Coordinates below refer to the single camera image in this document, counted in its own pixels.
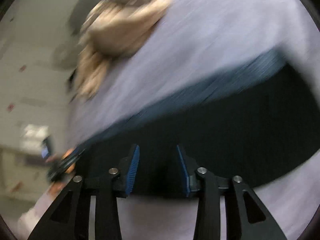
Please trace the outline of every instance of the tan fabric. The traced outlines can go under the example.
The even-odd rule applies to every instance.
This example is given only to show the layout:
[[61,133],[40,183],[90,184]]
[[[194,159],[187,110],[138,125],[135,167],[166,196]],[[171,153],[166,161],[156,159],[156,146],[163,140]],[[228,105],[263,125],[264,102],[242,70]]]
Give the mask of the tan fabric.
[[99,89],[112,58],[132,56],[150,37],[171,0],[103,0],[82,26],[76,87],[91,97]]

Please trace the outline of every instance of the triangular cutout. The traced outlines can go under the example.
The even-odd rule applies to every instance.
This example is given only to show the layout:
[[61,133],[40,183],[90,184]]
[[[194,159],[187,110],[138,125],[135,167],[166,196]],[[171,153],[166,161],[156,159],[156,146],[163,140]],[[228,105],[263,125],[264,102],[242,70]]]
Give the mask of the triangular cutout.
[[53,212],[50,219],[59,223],[68,223],[71,212],[72,191],[69,191],[57,209]]
[[250,224],[255,224],[266,220],[266,216],[247,191],[243,193],[243,199],[245,209],[247,211],[248,222]]

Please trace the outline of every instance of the bed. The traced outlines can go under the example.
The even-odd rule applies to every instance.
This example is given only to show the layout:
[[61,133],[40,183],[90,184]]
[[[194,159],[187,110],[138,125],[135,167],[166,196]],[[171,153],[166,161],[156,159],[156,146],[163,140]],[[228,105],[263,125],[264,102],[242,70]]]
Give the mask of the bed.
[[[99,0],[80,0],[70,18],[79,30]],[[174,0],[146,44],[115,62],[97,95],[70,104],[69,147],[215,73],[278,47],[320,98],[320,33],[299,0]],[[320,199],[320,155],[254,186],[289,240],[297,239]],[[221,200],[221,239],[226,239]],[[124,239],[191,239],[197,200],[133,196],[118,200]]]

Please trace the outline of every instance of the black fabric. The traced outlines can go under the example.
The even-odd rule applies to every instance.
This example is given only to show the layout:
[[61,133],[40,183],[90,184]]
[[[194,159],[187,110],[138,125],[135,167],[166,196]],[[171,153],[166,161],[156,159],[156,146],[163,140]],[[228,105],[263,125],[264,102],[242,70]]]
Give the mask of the black fabric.
[[179,196],[175,145],[216,175],[240,175],[251,186],[291,171],[320,148],[320,112],[305,82],[286,64],[231,96],[169,113],[142,127],[95,143],[77,163],[85,177],[116,166],[140,146],[133,193]]

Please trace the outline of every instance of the mattress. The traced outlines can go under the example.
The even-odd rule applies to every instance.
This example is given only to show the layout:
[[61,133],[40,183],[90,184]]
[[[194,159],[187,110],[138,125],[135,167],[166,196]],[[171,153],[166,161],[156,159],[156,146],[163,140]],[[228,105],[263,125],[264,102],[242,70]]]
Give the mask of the mattress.
[[[319,99],[320,34],[299,0],[173,1],[145,45],[130,59],[115,62],[98,94],[71,103],[70,147],[274,47],[281,49]],[[81,19],[87,11],[77,13]],[[319,205],[319,158],[315,153],[293,171],[255,189],[290,240],[302,233]],[[193,237],[197,200],[133,196],[119,199],[118,209],[124,239]],[[225,239],[223,199],[221,217],[221,239]]]

